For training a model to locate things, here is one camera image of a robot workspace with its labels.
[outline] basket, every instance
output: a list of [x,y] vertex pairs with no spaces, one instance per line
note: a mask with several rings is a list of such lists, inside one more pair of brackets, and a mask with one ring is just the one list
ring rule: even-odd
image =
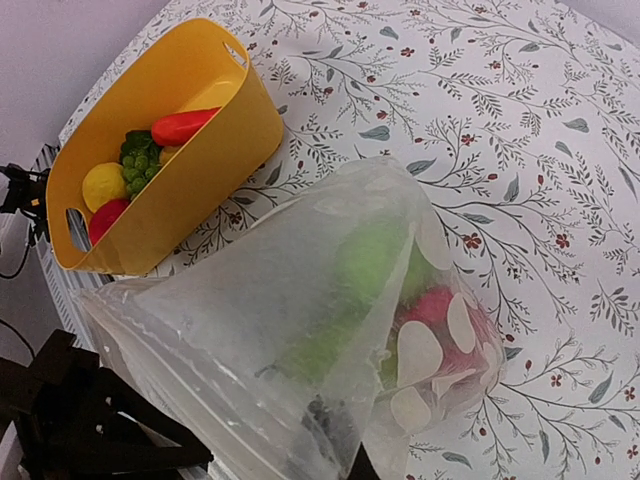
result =
[[[150,129],[165,115],[215,106],[222,109],[93,248],[74,245],[68,212],[80,212],[87,225],[92,217],[82,181],[97,164],[118,161],[126,132]],[[209,20],[179,25],[122,74],[56,159],[47,214],[58,263],[72,270],[148,273],[275,152],[282,136],[282,120],[242,44]]]

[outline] basket handle hole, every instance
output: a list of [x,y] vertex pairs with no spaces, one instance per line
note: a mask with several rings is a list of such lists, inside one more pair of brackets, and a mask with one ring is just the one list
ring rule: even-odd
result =
[[89,242],[89,232],[87,230],[87,223],[84,220],[84,215],[75,208],[67,209],[67,228],[71,232],[71,242],[81,252],[88,252],[91,250],[91,243]]
[[223,45],[224,45],[224,48],[227,49],[227,52],[229,52],[229,55],[231,55],[231,58],[233,58],[238,65],[240,65],[242,68],[246,70],[247,61],[242,57],[242,55],[240,55],[232,46],[224,42],[223,42]]

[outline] red flower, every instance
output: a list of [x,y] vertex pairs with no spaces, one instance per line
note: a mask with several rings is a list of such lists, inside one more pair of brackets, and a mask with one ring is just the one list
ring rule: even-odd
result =
[[471,145],[473,142],[475,142],[475,141],[476,141],[476,137],[475,137],[475,135],[472,137],[472,136],[471,136],[471,135],[469,135],[469,134],[465,134],[465,135],[463,135],[463,136],[462,136],[462,138],[460,139],[460,141],[461,141],[465,146],[467,146],[467,147],[468,147],[469,145]]
[[559,233],[556,235],[556,243],[560,248],[569,248],[569,240],[567,239],[566,233]]
[[629,460],[633,460],[633,457],[638,455],[638,446],[633,445],[629,450],[627,450],[627,455],[629,455]]
[[636,387],[630,387],[630,388],[628,388],[627,390],[624,391],[624,397],[625,397],[625,400],[627,402],[630,402],[631,400],[635,400],[636,399],[636,396],[633,393],[635,391],[636,391]]
[[482,239],[478,237],[478,234],[475,232],[473,232],[471,236],[465,235],[464,237],[462,237],[462,241],[467,246],[467,248],[470,249],[478,249],[480,247],[480,244],[482,243]]

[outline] plastic bag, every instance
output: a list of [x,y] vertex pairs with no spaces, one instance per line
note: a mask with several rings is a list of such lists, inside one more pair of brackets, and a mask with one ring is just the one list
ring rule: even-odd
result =
[[381,158],[179,275],[78,302],[106,363],[238,478],[344,479],[364,440],[400,479],[409,436],[477,401],[504,360],[452,266],[424,192]]

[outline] red apple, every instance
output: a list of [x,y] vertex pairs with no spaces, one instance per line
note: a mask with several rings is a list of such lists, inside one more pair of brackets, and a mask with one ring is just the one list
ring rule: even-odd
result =
[[111,200],[98,209],[89,222],[91,245],[95,245],[100,241],[104,234],[107,233],[107,230],[111,228],[111,225],[116,223],[118,217],[127,209],[129,203],[129,200],[124,199]]

